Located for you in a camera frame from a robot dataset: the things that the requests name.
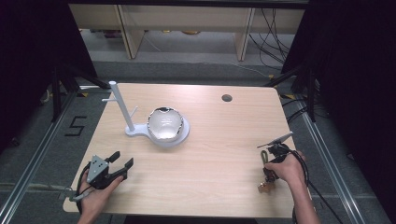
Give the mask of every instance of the round hole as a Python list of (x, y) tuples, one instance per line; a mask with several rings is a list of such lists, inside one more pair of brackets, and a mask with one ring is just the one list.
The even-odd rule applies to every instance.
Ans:
[(224, 94), (223, 96), (221, 96), (221, 99), (222, 99), (224, 102), (231, 102), (231, 100), (233, 99), (233, 97), (232, 97), (231, 95), (229, 95), (229, 94)]

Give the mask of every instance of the wooden table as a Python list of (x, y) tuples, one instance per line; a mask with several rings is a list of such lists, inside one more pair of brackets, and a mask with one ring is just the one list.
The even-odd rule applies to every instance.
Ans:
[[(259, 193), (264, 180), (257, 146), (288, 133), (275, 89), (259, 87), (119, 84), (134, 123), (147, 122), (162, 106), (177, 109), (190, 123), (187, 139), (161, 148), (147, 137), (125, 134), (117, 103), (107, 103), (73, 182), (92, 155), (120, 151), (110, 173), (134, 157), (134, 166), (112, 194), (106, 213), (193, 217), (290, 217), (293, 201), (286, 182)], [(224, 94), (233, 97), (222, 100)], [(294, 148), (292, 139), (285, 142)], [(77, 212), (64, 202), (66, 212)]]

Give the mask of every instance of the white rod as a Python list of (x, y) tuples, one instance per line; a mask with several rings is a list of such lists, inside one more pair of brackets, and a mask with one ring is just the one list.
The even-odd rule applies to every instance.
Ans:
[(134, 124), (132, 123), (132, 119), (129, 116), (128, 109), (126, 108), (126, 105), (122, 100), (122, 96), (121, 96), (121, 93), (119, 90), (119, 86), (117, 86), (117, 82), (109, 81), (108, 84), (110, 84), (111, 90), (113, 90), (113, 94), (116, 98), (116, 101), (117, 101), (117, 103), (119, 103), (122, 115), (124, 116), (125, 121), (128, 124), (129, 131), (133, 132)]

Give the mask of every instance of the white base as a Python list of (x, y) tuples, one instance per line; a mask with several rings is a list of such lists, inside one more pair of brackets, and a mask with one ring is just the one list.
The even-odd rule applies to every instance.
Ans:
[(172, 142), (161, 142), (158, 139), (152, 137), (151, 134), (149, 133), (149, 128), (148, 128), (147, 123), (134, 124), (134, 131), (132, 131), (132, 132), (130, 131), (129, 127), (126, 126), (125, 133), (130, 137), (146, 136), (147, 138), (149, 138), (151, 140), (151, 142), (155, 143), (156, 145), (158, 145), (160, 147), (175, 147), (178, 144), (182, 143), (190, 133), (190, 124), (186, 120), (186, 118), (183, 118), (183, 126), (184, 127), (180, 133), (180, 137)]

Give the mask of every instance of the white stand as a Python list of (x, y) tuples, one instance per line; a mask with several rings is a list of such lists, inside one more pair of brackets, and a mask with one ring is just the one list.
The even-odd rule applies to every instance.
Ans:
[(137, 106), (134, 108), (134, 111), (130, 114), (128, 112), (128, 109), (127, 109), (125, 103), (122, 100), (122, 96), (121, 96), (119, 87), (117, 86), (117, 82), (109, 81), (108, 83), (110, 84), (111, 90), (113, 90), (114, 98), (113, 99), (103, 99), (102, 101), (103, 102), (117, 101), (117, 103), (119, 103), (120, 110), (122, 112), (122, 115), (125, 118), (126, 123), (127, 123), (127, 126), (125, 128), (125, 133), (128, 136), (131, 136), (131, 137), (146, 136), (147, 138), (149, 138), (151, 140), (151, 142), (155, 143), (156, 145), (158, 145), (160, 147), (174, 147), (174, 146), (177, 146), (178, 144), (182, 143), (187, 138), (187, 136), (189, 135), (189, 132), (190, 132), (190, 124), (184, 117), (183, 117), (184, 128), (183, 128), (182, 132), (180, 133), (180, 137), (172, 142), (162, 142), (162, 141), (158, 140), (157, 138), (153, 137), (149, 133), (149, 128), (148, 128), (147, 123), (134, 124), (132, 122), (132, 116), (134, 115), (134, 112), (136, 112)]

